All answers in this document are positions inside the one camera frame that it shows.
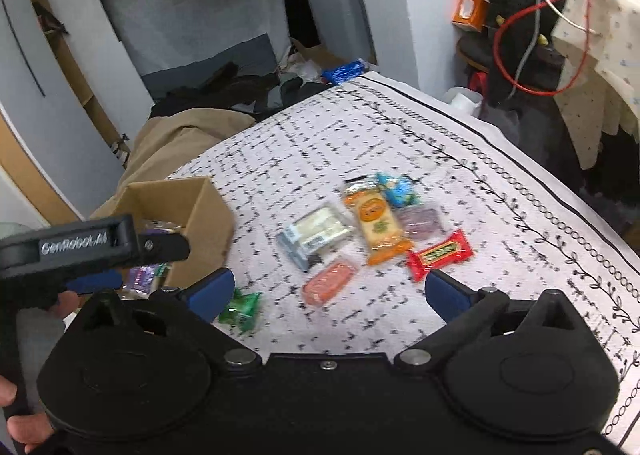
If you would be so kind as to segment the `person's left hand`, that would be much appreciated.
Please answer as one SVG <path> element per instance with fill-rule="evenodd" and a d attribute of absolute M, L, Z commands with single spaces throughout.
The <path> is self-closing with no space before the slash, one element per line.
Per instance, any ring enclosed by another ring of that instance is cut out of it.
<path fill-rule="evenodd" d="M 37 378 L 44 361 L 64 334 L 67 316 L 74 314 L 78 305 L 78 294 L 66 290 L 58 295 L 58 301 L 48 311 L 24 309 L 17 314 L 17 345 L 28 405 L 26 412 L 6 420 L 1 427 L 1 442 L 21 444 L 24 454 L 53 435 L 54 429 L 40 404 Z"/>

